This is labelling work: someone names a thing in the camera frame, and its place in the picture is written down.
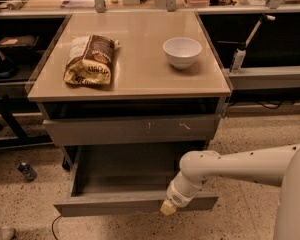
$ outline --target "floor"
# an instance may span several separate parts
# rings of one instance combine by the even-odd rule
[[[300,105],[279,109],[231,107],[221,120],[209,149],[220,154],[300,143]],[[27,116],[18,118],[26,131],[40,130]],[[56,200],[67,196],[70,173],[53,145],[0,150],[0,227],[13,226],[18,239],[55,239],[52,222]],[[17,170],[30,163],[38,177],[27,182]],[[215,178],[206,185],[219,199],[209,211],[60,218],[58,239],[272,239],[279,188]]]

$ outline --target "drawer front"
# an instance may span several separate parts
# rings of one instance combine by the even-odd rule
[[[64,217],[159,212],[182,143],[81,146],[69,195],[54,206]],[[216,193],[199,192],[181,211],[209,210]]]
[[[45,120],[57,146],[191,141],[212,138],[218,115]]]

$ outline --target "brown snack bag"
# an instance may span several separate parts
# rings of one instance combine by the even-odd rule
[[[63,80],[78,85],[110,84],[112,59],[118,44],[118,41],[99,35],[75,38]]]

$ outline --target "can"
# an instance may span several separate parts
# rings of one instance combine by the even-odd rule
[[[35,172],[35,170],[32,168],[30,164],[23,162],[19,165],[18,170],[29,181],[32,181],[37,177],[37,173]]]

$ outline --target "cable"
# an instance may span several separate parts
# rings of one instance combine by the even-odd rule
[[[54,233],[54,228],[53,228],[53,226],[54,226],[54,223],[59,219],[59,218],[61,218],[62,217],[62,215],[59,215],[57,218],[55,218],[54,220],[53,220],[53,222],[52,222],[52,225],[51,225],[51,231],[52,231],[52,234],[53,234],[53,236],[54,236],[54,239],[56,239],[56,240],[58,240],[58,237],[56,236],[56,234]]]

